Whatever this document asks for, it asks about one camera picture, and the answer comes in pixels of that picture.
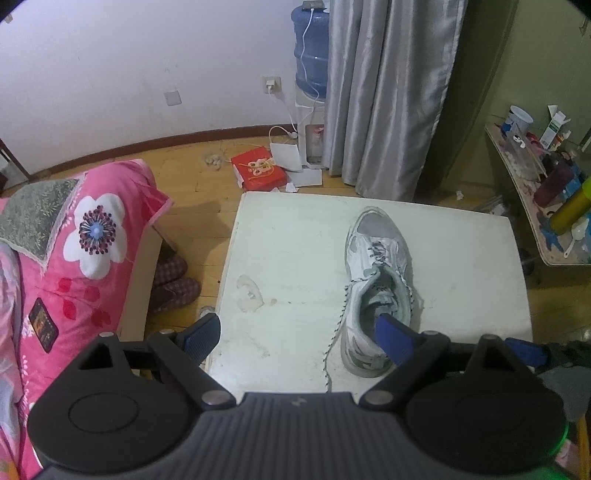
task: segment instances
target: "white paper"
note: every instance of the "white paper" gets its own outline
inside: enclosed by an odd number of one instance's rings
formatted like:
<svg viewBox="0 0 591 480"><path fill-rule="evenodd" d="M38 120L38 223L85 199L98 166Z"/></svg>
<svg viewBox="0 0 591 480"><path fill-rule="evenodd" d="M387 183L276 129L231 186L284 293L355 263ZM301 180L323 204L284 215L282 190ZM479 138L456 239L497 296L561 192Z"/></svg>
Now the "white paper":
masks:
<svg viewBox="0 0 591 480"><path fill-rule="evenodd" d="M238 186L240 188L242 188L242 184L244 183L244 179L242 178L242 175L240 175L240 172L236 168L236 165L232 165L232 168L234 169L234 175L236 176L236 182L238 183Z"/></svg>
<svg viewBox="0 0 591 480"><path fill-rule="evenodd" d="M298 190L299 190L298 187L293 185L292 182L290 182L290 181L285 185L285 191L287 193L296 193Z"/></svg>
<svg viewBox="0 0 591 480"><path fill-rule="evenodd" d="M293 172L286 171L287 177L296 187L311 187L314 185L322 185L322 170L312 170L304 168L302 171Z"/></svg>
<svg viewBox="0 0 591 480"><path fill-rule="evenodd" d="M279 165L285 170L302 171L300 151L297 145L289 143L271 143L271 155L275 165Z"/></svg>

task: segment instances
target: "white table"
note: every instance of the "white table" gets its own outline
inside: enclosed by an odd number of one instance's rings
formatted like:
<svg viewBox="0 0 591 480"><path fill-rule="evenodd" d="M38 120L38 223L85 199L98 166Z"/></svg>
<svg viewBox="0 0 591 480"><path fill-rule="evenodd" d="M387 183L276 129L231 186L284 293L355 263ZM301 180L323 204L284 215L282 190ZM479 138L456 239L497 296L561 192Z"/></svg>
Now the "white table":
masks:
<svg viewBox="0 0 591 480"><path fill-rule="evenodd" d="M386 211L404 235L422 308L411 326L475 342L484 333L531 340L530 312L508 219L413 203L250 192L242 196L217 303L222 336L209 374L240 400L247 391L324 392L324 352L339 323L345 238L359 212ZM243 312L246 275L264 304ZM328 358L333 391L355 398L379 379Z"/></svg>

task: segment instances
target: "metal screw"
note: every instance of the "metal screw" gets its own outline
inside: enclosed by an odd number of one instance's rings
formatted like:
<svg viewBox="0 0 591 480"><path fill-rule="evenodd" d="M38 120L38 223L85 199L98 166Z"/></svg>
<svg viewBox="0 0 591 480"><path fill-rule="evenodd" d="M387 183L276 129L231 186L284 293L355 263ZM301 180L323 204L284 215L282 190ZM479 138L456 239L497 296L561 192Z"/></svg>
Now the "metal screw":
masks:
<svg viewBox="0 0 591 480"><path fill-rule="evenodd" d="M385 390L371 390L364 395L365 401L370 405L387 405L394 399L394 395Z"/></svg>
<svg viewBox="0 0 591 480"><path fill-rule="evenodd" d="M201 400L211 406L224 405L230 401L232 396L224 390L210 390L201 395Z"/></svg>

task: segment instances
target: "blue water bottle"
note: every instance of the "blue water bottle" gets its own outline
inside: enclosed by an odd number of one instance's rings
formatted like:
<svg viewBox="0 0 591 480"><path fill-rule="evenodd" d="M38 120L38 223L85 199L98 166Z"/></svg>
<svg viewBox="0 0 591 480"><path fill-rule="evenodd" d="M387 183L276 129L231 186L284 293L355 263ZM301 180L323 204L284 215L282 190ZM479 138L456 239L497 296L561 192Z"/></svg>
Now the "blue water bottle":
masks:
<svg viewBox="0 0 591 480"><path fill-rule="evenodd" d="M329 64L329 14L324 9L312 11L299 6L291 13L291 20L295 31L295 82L309 97L325 100Z"/></svg>

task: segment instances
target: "white wall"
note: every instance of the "white wall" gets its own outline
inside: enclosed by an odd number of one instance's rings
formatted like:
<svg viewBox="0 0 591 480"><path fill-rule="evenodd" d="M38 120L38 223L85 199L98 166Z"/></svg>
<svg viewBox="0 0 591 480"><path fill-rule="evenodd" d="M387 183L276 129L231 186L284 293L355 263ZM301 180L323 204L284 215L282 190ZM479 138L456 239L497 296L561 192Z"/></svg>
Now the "white wall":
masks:
<svg viewBox="0 0 591 480"><path fill-rule="evenodd" d="M34 173L144 140L288 123L301 0L26 0L0 25L0 138ZM167 106L178 89L183 103Z"/></svg>

